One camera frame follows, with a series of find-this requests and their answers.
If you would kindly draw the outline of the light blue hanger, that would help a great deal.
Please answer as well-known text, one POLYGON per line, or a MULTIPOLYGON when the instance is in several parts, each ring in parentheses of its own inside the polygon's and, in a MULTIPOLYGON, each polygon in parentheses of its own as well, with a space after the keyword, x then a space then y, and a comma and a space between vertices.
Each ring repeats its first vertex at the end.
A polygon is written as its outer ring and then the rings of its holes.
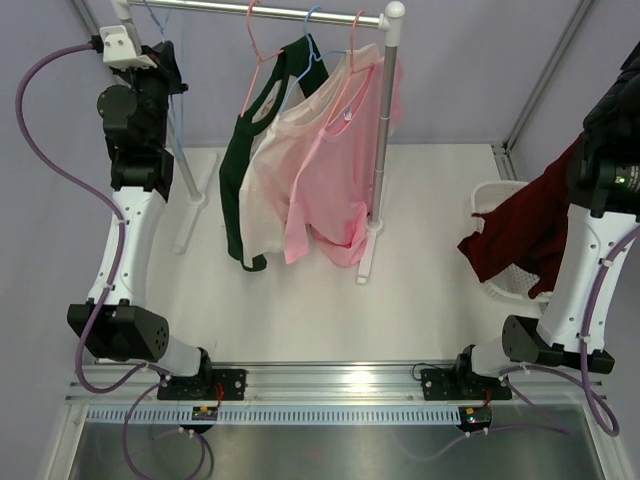
POLYGON ((307 59, 307 65, 306 65, 306 69, 303 70, 297 77, 296 79, 293 81, 293 83, 288 87, 288 90, 284 96, 283 102, 280 105, 280 109, 278 111, 279 114, 282 114, 288 103, 289 103, 289 99, 291 97, 291 95, 297 90, 299 89, 299 84, 300 82, 308 75, 308 73, 311 71, 312 67, 314 66, 315 63, 322 63, 324 58, 327 55, 331 55, 331 54, 339 54, 339 55, 345 55, 346 51, 345 50, 330 50, 329 52, 325 53, 325 54, 316 54, 315 50, 314 50, 314 43, 312 41, 311 38, 311 34, 309 33, 309 23, 311 20, 311 16, 320 11, 321 7, 319 5, 315 5, 313 7, 310 8, 310 10, 307 12, 307 14, 305 15, 305 18, 303 20, 303 34, 304 34, 304 38, 307 42, 307 53, 308 53, 308 59, 307 59))
POLYGON ((156 25, 158 32, 161 36, 161 42, 152 47, 151 50, 155 54, 155 58, 159 61, 160 72, 164 79, 167 81, 168 90, 168 134, 170 136, 170 142, 174 158, 181 165, 186 165, 186 158, 184 155, 184 149, 181 140, 181 130, 175 126, 175 105, 173 102, 173 96, 183 94, 186 91, 186 86, 181 83, 180 74, 178 72, 178 66, 175 61, 174 47, 171 42, 166 39, 165 30, 168 25, 171 13, 165 16, 164 22, 161 22, 158 16, 155 14, 150 4, 147 1, 143 1, 143 5, 146 8, 151 20, 156 25))

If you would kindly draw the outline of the green and white t shirt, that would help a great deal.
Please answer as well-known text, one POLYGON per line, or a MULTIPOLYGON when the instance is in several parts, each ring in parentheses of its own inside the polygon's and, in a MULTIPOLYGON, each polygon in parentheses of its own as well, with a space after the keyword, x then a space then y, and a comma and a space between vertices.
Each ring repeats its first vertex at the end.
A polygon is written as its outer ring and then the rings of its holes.
MULTIPOLYGON (((239 192, 251 154, 257 141, 275 120, 289 83, 306 69, 308 53, 304 37, 281 49, 284 53, 276 63, 265 86, 249 106, 244 116, 238 116, 222 164, 219 169, 219 191, 227 239, 227 252, 234 260, 243 261, 240 232, 239 192)), ((329 78, 324 63, 315 63, 301 81, 299 89, 308 98, 329 78)))

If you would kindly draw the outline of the cream white t shirt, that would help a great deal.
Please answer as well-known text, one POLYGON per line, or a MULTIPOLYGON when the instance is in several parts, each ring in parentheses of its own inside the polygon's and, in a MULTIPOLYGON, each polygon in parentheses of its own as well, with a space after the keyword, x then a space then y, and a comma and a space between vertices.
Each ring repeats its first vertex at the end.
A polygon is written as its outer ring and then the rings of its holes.
MULTIPOLYGON (((352 77, 339 108, 364 85, 365 69, 381 59, 378 46, 366 45, 354 51, 356 74, 352 77)), ((297 89, 282 114, 267 128, 249 166, 239 192, 240 232, 243 243, 242 265, 261 270, 258 257, 283 250, 294 180, 311 146, 324 127, 332 105, 348 73, 343 57, 329 78, 304 99, 297 89)))

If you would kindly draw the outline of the dark red t shirt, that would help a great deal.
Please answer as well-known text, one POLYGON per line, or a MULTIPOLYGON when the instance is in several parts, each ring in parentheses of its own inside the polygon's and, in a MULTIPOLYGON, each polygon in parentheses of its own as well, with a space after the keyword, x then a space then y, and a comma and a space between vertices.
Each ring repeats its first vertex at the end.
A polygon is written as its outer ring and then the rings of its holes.
POLYGON ((530 299, 554 290, 568 231, 566 171, 581 146, 577 138, 535 180, 492 211, 474 215, 483 220, 483 229, 461 240, 458 250, 479 281, 515 265, 538 277, 527 292, 530 299))

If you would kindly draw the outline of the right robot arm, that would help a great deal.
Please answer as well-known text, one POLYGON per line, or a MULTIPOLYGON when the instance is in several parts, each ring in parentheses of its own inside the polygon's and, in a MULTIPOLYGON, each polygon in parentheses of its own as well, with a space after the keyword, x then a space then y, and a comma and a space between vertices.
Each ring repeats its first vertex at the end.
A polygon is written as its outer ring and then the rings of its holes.
POLYGON ((459 243, 477 278, 510 266, 537 277, 530 296, 549 295, 540 318, 512 315, 499 337, 468 346, 452 383, 474 397, 518 364, 609 374, 609 306, 628 250, 639 235, 639 56, 585 117, 565 152, 535 180, 480 217, 459 243))

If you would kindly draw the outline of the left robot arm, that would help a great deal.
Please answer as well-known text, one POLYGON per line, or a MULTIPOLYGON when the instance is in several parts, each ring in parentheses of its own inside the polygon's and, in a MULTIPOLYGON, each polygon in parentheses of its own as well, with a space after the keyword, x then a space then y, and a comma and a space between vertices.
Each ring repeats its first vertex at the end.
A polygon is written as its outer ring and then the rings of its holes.
POLYGON ((76 353, 97 359, 137 360, 163 376, 164 389, 194 399, 215 384, 207 352, 169 330, 146 307, 151 248, 173 180, 174 157, 166 148, 170 99, 187 91, 170 41, 142 49, 147 67, 117 71, 121 83, 97 100, 111 160, 111 225, 98 276, 87 300, 70 305, 67 322, 79 337, 76 353))

